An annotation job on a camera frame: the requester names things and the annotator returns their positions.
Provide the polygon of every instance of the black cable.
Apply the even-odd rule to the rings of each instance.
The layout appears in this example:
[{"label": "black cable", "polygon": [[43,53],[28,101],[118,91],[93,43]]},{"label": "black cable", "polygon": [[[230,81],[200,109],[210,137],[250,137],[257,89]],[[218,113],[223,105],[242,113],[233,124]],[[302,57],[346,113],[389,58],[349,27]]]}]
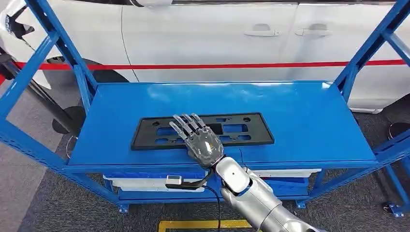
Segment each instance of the black cable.
[{"label": "black cable", "polygon": [[213,188],[211,188],[209,186],[202,185],[202,187],[204,187],[205,189],[213,192],[215,194],[215,197],[216,197],[217,201],[218,201],[218,212],[219,212],[219,215],[218,215],[218,232],[220,232],[220,200],[219,200],[218,194]]},{"label": "black cable", "polygon": [[245,172],[248,172],[248,167],[246,166],[245,162],[243,161],[243,154],[242,154],[242,150],[241,150],[240,148],[238,148],[238,149],[239,149],[239,151],[241,152],[242,164],[246,167],[246,171],[245,171]]}]

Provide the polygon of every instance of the lower shelf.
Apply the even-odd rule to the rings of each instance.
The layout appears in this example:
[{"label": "lower shelf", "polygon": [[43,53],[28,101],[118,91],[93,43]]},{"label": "lower shelf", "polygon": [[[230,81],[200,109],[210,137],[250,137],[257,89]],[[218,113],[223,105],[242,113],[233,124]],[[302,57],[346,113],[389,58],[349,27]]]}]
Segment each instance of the lower shelf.
[{"label": "lower shelf", "polygon": [[[281,200],[300,200],[308,198],[307,178],[269,178],[265,182],[272,187],[274,194]],[[207,185],[213,188],[220,200],[220,181],[210,180]],[[202,192],[160,192],[160,191],[122,191],[119,199],[128,203],[191,203],[215,202],[214,193],[209,190]]]}]

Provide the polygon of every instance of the blue shelf surface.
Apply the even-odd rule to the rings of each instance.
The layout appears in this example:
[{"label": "blue shelf surface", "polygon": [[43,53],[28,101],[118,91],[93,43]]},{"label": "blue shelf surface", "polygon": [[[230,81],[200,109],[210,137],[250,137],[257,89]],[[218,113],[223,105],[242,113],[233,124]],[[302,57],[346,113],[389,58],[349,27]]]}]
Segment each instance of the blue shelf surface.
[{"label": "blue shelf surface", "polygon": [[337,87],[323,81],[100,84],[71,167],[200,170],[185,149],[131,151],[143,117],[262,113],[275,143],[231,146],[251,169],[349,168],[377,163]]}]

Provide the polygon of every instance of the transparent robotic hand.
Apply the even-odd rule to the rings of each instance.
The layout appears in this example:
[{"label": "transparent robotic hand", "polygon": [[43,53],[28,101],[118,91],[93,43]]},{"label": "transparent robotic hand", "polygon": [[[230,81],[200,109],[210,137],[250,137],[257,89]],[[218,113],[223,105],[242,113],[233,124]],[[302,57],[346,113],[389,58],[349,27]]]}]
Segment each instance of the transparent robotic hand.
[{"label": "transparent robotic hand", "polygon": [[170,125],[184,140],[188,154],[204,169],[222,179],[221,195],[249,224],[263,232],[323,232],[305,223],[285,207],[272,188],[250,169],[245,170],[223,153],[223,145],[199,116],[174,115]]},{"label": "transparent robotic hand", "polygon": [[198,162],[203,168],[211,168],[223,157],[223,145],[210,127],[206,126],[202,119],[191,114],[182,114],[187,123],[178,115],[174,115],[176,123],[170,122],[179,136],[184,140],[188,148],[188,155]]}]

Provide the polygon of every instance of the car door handle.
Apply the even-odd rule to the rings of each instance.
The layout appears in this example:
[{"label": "car door handle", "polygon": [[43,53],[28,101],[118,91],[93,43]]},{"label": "car door handle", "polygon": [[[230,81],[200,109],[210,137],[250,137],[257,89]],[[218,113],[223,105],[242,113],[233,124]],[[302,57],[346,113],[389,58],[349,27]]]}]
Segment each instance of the car door handle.
[{"label": "car door handle", "polygon": [[261,36],[261,37],[274,37],[279,36],[279,31],[271,29],[266,23],[258,23],[253,25],[251,30],[244,31],[245,35],[249,36]]},{"label": "car door handle", "polygon": [[329,36],[332,34],[331,30],[317,30],[317,29],[298,29],[295,31],[296,35],[299,36],[318,36],[318,37],[324,37],[324,36]]}]

